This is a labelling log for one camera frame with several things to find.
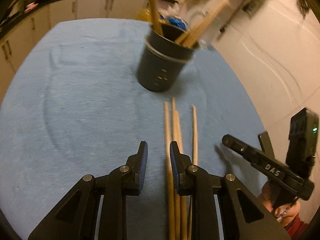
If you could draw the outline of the black utensil holder cup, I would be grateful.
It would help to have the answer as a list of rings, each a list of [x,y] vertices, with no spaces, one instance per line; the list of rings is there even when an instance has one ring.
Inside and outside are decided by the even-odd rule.
[[[178,27],[162,24],[162,29],[162,36],[150,30],[145,37],[144,51],[137,69],[138,82],[152,92],[169,90],[183,67],[200,48],[199,43],[195,43],[192,48],[176,44],[175,40],[184,33]]]

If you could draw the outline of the yellow plastic bag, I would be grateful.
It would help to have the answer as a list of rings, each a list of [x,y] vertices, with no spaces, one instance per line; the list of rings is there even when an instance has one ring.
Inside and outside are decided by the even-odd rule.
[[[144,8],[137,12],[136,20],[152,23],[151,10],[150,8]]]

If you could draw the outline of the blue plastic bag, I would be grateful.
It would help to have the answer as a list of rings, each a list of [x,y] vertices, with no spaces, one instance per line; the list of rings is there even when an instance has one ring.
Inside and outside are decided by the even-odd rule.
[[[168,16],[165,18],[165,20],[168,24],[173,25],[183,31],[187,30],[187,23],[179,17]]]

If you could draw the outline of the blue towel table cover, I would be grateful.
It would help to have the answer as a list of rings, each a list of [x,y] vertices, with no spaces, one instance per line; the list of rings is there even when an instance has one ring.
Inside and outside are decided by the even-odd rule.
[[[215,50],[198,50],[170,90],[136,78],[145,22],[86,19],[57,24],[20,66],[1,104],[1,210],[22,239],[85,174],[110,173],[148,143],[142,194],[127,198],[129,239],[167,238],[163,103],[176,99],[183,150],[192,153],[197,109],[199,165],[232,173],[255,195],[266,181],[225,148],[231,134],[258,147],[263,124],[244,87]]]

